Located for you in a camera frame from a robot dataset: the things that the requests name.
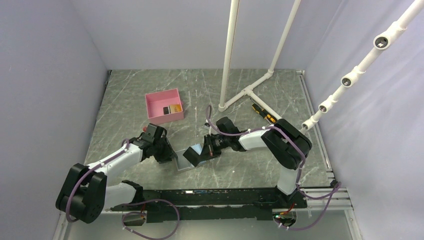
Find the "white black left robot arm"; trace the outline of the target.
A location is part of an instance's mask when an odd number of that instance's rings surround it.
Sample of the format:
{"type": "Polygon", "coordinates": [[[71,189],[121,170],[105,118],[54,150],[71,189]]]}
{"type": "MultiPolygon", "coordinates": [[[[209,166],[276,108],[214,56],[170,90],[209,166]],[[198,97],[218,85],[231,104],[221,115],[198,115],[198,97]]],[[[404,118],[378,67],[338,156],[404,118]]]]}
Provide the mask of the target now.
{"type": "Polygon", "coordinates": [[[117,206],[139,209],[144,201],[144,188],[130,180],[109,185],[110,179],[126,169],[153,157],[158,163],[177,159],[167,138],[168,131],[148,124],[138,137],[124,139],[121,147],[88,165],[74,164],[68,171],[55,207],[65,213],[70,223],[92,223],[102,211],[117,206]]]}

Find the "grey leather card holder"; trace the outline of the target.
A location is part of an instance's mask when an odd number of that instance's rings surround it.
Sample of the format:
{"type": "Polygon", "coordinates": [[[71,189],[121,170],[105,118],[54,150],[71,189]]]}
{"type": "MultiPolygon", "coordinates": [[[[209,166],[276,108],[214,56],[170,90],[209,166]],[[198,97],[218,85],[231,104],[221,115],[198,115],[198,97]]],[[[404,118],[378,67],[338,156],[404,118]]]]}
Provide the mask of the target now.
{"type": "MultiPolygon", "coordinates": [[[[200,143],[198,143],[198,144],[190,146],[190,148],[193,148],[194,151],[197,154],[200,154],[202,152],[203,146],[200,143]]],[[[191,162],[189,162],[189,160],[186,157],[184,157],[184,153],[185,153],[186,150],[187,150],[187,148],[177,150],[175,152],[176,155],[177,155],[177,159],[175,160],[175,164],[176,164],[176,169],[179,172],[191,170],[191,169],[194,169],[196,167],[191,162]]]]}

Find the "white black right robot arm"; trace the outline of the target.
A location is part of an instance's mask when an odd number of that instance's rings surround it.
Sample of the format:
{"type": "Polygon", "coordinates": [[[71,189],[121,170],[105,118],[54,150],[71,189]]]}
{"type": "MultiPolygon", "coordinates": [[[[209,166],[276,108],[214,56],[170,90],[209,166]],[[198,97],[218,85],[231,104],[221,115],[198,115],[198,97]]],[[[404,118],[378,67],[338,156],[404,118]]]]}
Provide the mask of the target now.
{"type": "Polygon", "coordinates": [[[281,165],[276,203],[287,208],[295,201],[301,163],[312,148],[311,141],[304,134],[283,118],[256,130],[239,130],[225,116],[216,122],[215,130],[216,134],[204,136],[201,157],[213,159],[227,148],[235,152],[268,149],[281,165]]]}

